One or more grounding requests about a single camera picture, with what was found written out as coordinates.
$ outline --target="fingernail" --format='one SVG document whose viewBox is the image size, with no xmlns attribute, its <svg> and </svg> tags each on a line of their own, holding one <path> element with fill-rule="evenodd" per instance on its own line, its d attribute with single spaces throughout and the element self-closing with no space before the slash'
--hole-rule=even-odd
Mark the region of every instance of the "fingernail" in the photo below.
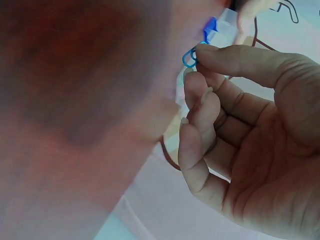
<svg viewBox="0 0 320 240">
<path fill-rule="evenodd" d="M 188 120 L 187 118 L 185 118 L 185 117 L 183 117 L 183 118 L 181 119 L 180 129 L 181 129 L 182 125 L 184 125 L 184 124 L 189 124 L 189 120 Z"/>
<path fill-rule="evenodd" d="M 201 105 L 205 103 L 206 97 L 208 95 L 208 93 L 212 93 L 214 91 L 214 89 L 211 87 L 208 87 L 205 92 L 202 94 L 201 99 L 200 99 L 200 103 Z"/>
<path fill-rule="evenodd" d="M 185 83 L 185 77 L 186 77 L 186 75 L 187 75 L 188 73 L 192 73 L 192 72 L 194 72 L 194 69 L 191 68 L 191 67 L 188 67 L 186 70 L 184 70 L 184 72 L 183 72 L 183 83 Z"/>
</svg>

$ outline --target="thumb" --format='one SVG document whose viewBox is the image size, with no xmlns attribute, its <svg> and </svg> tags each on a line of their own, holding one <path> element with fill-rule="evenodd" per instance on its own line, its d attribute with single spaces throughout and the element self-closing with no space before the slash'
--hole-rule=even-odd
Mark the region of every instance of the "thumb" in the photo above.
<svg viewBox="0 0 320 240">
<path fill-rule="evenodd" d="M 201 65 L 214 73 L 244 77 L 261 86 L 275 88 L 292 54 L 245 45 L 217 48 L 199 44 L 196 57 Z"/>
</svg>

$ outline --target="blue plastic clip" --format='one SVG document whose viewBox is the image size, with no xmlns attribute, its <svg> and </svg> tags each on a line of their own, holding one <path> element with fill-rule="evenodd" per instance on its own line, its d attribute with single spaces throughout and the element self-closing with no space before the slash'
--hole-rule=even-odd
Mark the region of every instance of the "blue plastic clip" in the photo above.
<svg viewBox="0 0 320 240">
<path fill-rule="evenodd" d="M 207 44 L 210 44 L 210 42 L 208 40 L 208 36 L 209 36 L 211 31 L 218 32 L 218 30 L 217 30 L 217 19 L 214 16 L 209 19 L 209 21 L 206 23 L 206 25 L 203 28 L 203 37 L 204 37 L 204 41 Z"/>
<path fill-rule="evenodd" d="M 205 41 L 200 42 L 199 44 L 207 44 Z M 187 62 L 187 57 L 190 55 L 191 59 L 194 60 L 194 63 L 189 65 Z M 194 66 L 197 65 L 197 57 L 196 57 L 196 47 L 193 47 L 190 49 L 188 52 L 186 52 L 185 55 L 182 57 L 182 62 L 187 68 L 193 68 Z"/>
<path fill-rule="evenodd" d="M 208 40 L 208 36 L 210 34 L 211 31 L 216 31 L 217 30 L 217 19 L 213 16 L 209 19 L 209 21 L 205 24 L 204 28 L 203 28 L 203 38 L 204 41 L 200 42 L 200 44 L 210 44 L 209 40 Z M 194 60 L 194 63 L 189 65 L 187 63 L 187 57 L 188 55 L 191 56 L 191 59 Z M 197 57 L 196 57 L 196 47 L 192 48 L 190 51 L 188 51 L 185 55 L 183 55 L 182 57 L 182 62 L 183 64 L 187 67 L 187 68 L 193 68 L 194 66 L 197 65 Z"/>
</svg>

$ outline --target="hand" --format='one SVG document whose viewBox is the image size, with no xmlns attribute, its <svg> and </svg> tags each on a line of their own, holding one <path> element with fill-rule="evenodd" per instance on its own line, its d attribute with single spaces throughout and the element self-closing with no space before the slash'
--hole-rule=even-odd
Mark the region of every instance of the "hand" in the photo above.
<svg viewBox="0 0 320 240">
<path fill-rule="evenodd" d="M 199 72 L 185 76 L 190 112 L 178 152 L 192 194 L 244 227 L 319 239 L 319 65 L 248 46 L 200 44 L 196 56 Z M 243 93 L 220 74 L 273 88 L 275 102 Z"/>
<path fill-rule="evenodd" d="M 240 6 L 236 7 L 238 10 L 237 25 L 239 34 L 234 41 L 234 44 L 241 45 L 244 43 L 246 37 L 250 34 L 251 26 L 258 13 L 268 10 L 279 0 L 238 0 Z"/>
</svg>

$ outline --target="finger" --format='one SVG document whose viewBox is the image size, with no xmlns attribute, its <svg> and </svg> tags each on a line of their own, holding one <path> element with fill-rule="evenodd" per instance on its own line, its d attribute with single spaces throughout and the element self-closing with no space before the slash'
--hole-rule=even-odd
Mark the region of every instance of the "finger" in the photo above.
<svg viewBox="0 0 320 240">
<path fill-rule="evenodd" d="M 202 140 L 202 152 L 205 153 L 215 142 L 216 132 L 214 121 L 220 112 L 220 101 L 218 96 L 208 88 L 198 99 L 198 103 L 189 112 L 190 124 L 199 131 Z"/>
<path fill-rule="evenodd" d="M 178 162 L 191 193 L 221 212 L 229 183 L 209 172 L 203 159 L 200 133 L 190 124 L 181 126 Z"/>
<path fill-rule="evenodd" d="M 279 0 L 247 0 L 238 11 L 237 24 L 238 28 L 244 32 L 248 30 L 248 22 L 258 15 L 258 13 L 268 10 Z"/>
<path fill-rule="evenodd" d="M 267 88 L 275 88 L 284 80 L 284 73 L 293 58 L 292 54 L 245 45 L 218 49 L 208 44 L 199 44 L 196 56 L 199 63 L 211 72 L 244 77 Z"/>
<path fill-rule="evenodd" d="M 214 123 L 214 129 L 219 138 L 231 146 L 239 148 L 244 138 L 252 130 L 252 126 L 231 115 L 227 115 L 225 110 L 221 109 Z"/>
<path fill-rule="evenodd" d="M 271 104 L 266 99 L 244 93 L 223 75 L 212 72 L 201 64 L 197 65 L 197 70 L 204 75 L 208 86 L 213 88 L 227 114 L 244 123 L 255 125 L 263 110 Z"/>
<path fill-rule="evenodd" d="M 199 72 L 189 72 L 184 77 L 185 102 L 192 109 L 208 88 L 205 77 Z"/>
<path fill-rule="evenodd" d="M 204 156 L 204 160 L 209 168 L 231 180 L 232 160 L 236 152 L 234 146 L 217 137 L 214 148 Z"/>
</svg>

